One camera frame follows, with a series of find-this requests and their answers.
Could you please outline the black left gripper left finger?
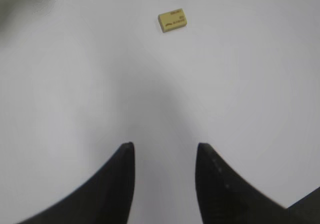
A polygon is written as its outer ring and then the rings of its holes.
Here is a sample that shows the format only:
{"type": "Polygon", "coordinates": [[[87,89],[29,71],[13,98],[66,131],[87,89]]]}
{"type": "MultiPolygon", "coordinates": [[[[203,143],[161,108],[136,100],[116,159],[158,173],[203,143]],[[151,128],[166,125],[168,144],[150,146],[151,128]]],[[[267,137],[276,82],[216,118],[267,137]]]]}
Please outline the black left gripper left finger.
{"type": "Polygon", "coordinates": [[[135,147],[123,143],[83,185],[25,224],[126,224],[135,189],[135,147]]]}

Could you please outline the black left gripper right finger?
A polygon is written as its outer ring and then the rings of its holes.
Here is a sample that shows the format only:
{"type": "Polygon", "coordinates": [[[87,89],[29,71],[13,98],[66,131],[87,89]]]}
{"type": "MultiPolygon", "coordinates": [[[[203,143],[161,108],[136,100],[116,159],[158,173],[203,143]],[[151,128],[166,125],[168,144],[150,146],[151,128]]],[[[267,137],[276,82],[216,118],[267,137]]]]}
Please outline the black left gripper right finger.
{"type": "Polygon", "coordinates": [[[249,184],[208,143],[199,143],[196,196],[204,224],[318,224],[320,190],[282,207],[249,184]]]}

